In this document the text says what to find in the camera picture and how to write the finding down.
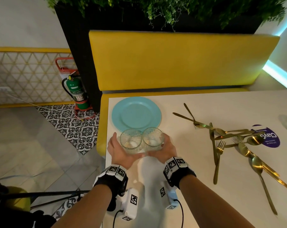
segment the glass on table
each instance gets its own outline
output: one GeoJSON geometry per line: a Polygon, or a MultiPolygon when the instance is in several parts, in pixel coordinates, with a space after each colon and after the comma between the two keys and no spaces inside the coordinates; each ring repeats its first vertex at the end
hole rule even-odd
{"type": "Polygon", "coordinates": [[[123,131],[119,138],[121,146],[127,153],[138,153],[141,147],[141,132],[134,129],[123,131]]]}
{"type": "Polygon", "coordinates": [[[164,142],[164,134],[158,128],[149,127],[143,132],[142,139],[145,151],[159,150],[164,142]]]}

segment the yellow bench backrest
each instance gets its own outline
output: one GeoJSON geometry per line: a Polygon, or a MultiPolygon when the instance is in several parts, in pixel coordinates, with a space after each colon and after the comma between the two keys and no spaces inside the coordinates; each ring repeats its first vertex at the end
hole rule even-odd
{"type": "Polygon", "coordinates": [[[101,91],[252,84],[279,37],[90,31],[101,91]]]}

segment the hand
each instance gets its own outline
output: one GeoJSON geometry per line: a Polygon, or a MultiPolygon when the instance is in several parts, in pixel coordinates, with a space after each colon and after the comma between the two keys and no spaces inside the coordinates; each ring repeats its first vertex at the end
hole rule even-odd
{"type": "Polygon", "coordinates": [[[145,156],[144,153],[128,154],[121,147],[120,143],[117,141],[116,132],[110,138],[107,144],[107,150],[112,156],[112,164],[122,165],[127,170],[133,165],[134,161],[145,156]]]}
{"type": "Polygon", "coordinates": [[[161,150],[148,151],[149,156],[157,158],[162,164],[172,157],[177,157],[176,148],[172,144],[169,135],[164,133],[164,146],[161,150]]]}

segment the forearm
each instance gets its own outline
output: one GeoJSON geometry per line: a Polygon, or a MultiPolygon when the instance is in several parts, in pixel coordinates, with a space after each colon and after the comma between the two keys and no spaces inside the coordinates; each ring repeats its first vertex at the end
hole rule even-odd
{"type": "Polygon", "coordinates": [[[195,176],[183,177],[179,187],[200,228],[254,228],[238,211],[195,176]]]}
{"type": "Polygon", "coordinates": [[[106,185],[97,185],[77,202],[52,228],[99,228],[112,192],[106,185]]]}

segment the extinguisher hose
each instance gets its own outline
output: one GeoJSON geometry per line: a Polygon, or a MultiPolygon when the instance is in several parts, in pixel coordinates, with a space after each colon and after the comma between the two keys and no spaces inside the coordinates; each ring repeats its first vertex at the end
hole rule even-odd
{"type": "Polygon", "coordinates": [[[72,96],[72,94],[65,88],[64,82],[65,82],[67,79],[68,79],[68,78],[66,77],[66,78],[64,78],[64,79],[62,80],[62,82],[61,82],[62,87],[63,87],[63,89],[65,90],[65,92],[67,92],[67,93],[69,94],[69,96],[71,96],[72,99],[74,99],[73,96],[72,96]]]}

